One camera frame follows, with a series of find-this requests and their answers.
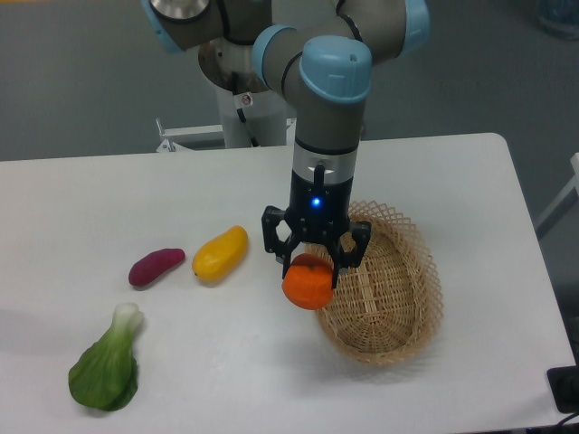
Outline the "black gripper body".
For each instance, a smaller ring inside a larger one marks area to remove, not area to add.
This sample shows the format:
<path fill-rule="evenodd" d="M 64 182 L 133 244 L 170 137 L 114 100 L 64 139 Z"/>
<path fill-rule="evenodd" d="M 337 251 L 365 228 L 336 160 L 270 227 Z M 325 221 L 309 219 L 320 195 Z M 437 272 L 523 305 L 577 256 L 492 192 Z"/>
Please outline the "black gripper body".
<path fill-rule="evenodd" d="M 349 228 L 348 207 L 353 179 L 315 185 L 291 174 L 285 222 L 298 243 L 336 243 Z"/>

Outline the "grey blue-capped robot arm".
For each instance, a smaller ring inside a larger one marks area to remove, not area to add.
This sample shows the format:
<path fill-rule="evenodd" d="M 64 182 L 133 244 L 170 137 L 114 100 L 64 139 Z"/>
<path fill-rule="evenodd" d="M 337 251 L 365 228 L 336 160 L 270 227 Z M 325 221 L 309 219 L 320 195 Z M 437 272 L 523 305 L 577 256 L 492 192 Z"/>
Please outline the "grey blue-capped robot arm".
<path fill-rule="evenodd" d="M 427 40 L 423 1 L 338 1 L 326 22 L 276 25 L 268 1 L 146 1 L 169 52 L 220 48 L 235 93 L 277 93 L 297 114 L 289 205 L 261 217 L 265 250 L 288 267 L 301 244 L 324 246 L 335 272 L 359 266 L 368 222 L 348 217 L 365 100 L 373 67 Z"/>

